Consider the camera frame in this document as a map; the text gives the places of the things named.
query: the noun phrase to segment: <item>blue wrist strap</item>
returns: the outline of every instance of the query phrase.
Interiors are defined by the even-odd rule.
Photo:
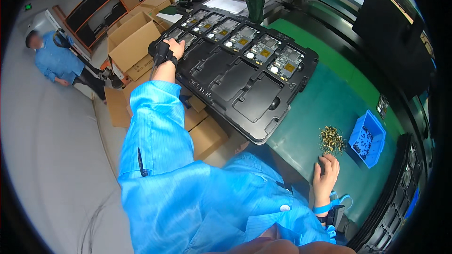
[[[330,203],[322,207],[313,207],[312,211],[314,212],[314,214],[321,214],[330,211],[332,206],[333,205]]]
[[[352,200],[352,204],[347,208],[347,210],[350,209],[350,207],[353,205],[353,199],[350,197],[349,194],[346,194],[346,195],[342,196],[341,198],[339,198],[339,196],[337,195],[336,191],[332,191],[330,193],[330,196],[333,196],[333,195],[336,195],[337,198],[334,199],[334,200],[331,200],[330,204],[322,206],[322,207],[313,207],[312,211],[314,212],[314,214],[321,214],[321,213],[328,212],[328,211],[331,210],[331,208],[333,206],[341,205],[342,201],[344,199],[346,199],[346,198],[350,198],[350,200]]]

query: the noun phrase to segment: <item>blue shirt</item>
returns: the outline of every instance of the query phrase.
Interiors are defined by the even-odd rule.
[[[194,161],[179,91],[151,81],[131,94],[118,181],[135,253],[227,251],[274,224],[297,246],[335,243],[334,227],[322,227],[307,200],[279,186],[282,177],[255,155],[239,153],[222,169]]]
[[[35,64],[52,82],[55,81],[55,77],[58,77],[72,84],[74,79],[82,73],[85,64],[68,48],[56,46],[53,42],[54,33],[55,31],[50,31],[42,36],[44,47],[36,50]],[[68,41],[74,45],[74,41],[69,36]]]

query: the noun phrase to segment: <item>worker's right hand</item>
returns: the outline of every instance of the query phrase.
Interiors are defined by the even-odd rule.
[[[185,41],[181,41],[180,43],[177,43],[175,39],[170,40],[163,40],[163,42],[166,42],[169,44],[169,49],[173,52],[173,55],[179,60],[182,58],[182,55],[184,54],[185,50]]]
[[[330,204],[330,193],[335,186],[339,175],[339,161],[331,154],[324,154],[319,157],[320,162],[325,166],[325,172],[320,175],[319,163],[314,167],[314,179],[312,189],[314,190],[314,206],[322,207]]]
[[[67,82],[66,80],[60,79],[58,77],[55,77],[55,82],[58,82],[59,84],[61,84],[64,87],[67,87],[69,85],[69,82]]]

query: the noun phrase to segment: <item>pocket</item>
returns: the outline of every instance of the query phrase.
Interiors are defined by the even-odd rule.
[[[223,252],[244,241],[245,233],[243,231],[231,225],[217,211],[212,210],[206,215],[183,253]]]

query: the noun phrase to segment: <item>black tray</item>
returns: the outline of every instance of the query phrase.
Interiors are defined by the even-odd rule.
[[[180,25],[198,10],[222,15],[223,18],[211,26],[203,34],[198,34]],[[198,98],[223,116],[234,128],[255,144],[264,144],[281,123],[290,109],[289,104],[298,92],[302,92],[312,76],[318,62],[318,54],[309,48],[303,48],[286,35],[256,25],[242,16],[235,16],[227,11],[207,8],[200,5],[190,14],[183,17],[164,32],[159,39],[149,45],[149,54],[153,56],[155,46],[175,28],[183,29],[198,38],[192,41],[179,61],[176,78],[189,88]],[[232,19],[240,24],[234,31],[220,41],[215,42],[206,35],[224,20]],[[240,51],[233,51],[223,45],[223,42],[244,25],[248,25],[260,33]],[[251,48],[264,34],[278,39],[281,44],[262,65],[246,58],[244,52]],[[302,69],[287,80],[280,79],[267,66],[273,62],[286,45],[304,54]],[[280,103],[276,108],[269,108],[274,99]]]

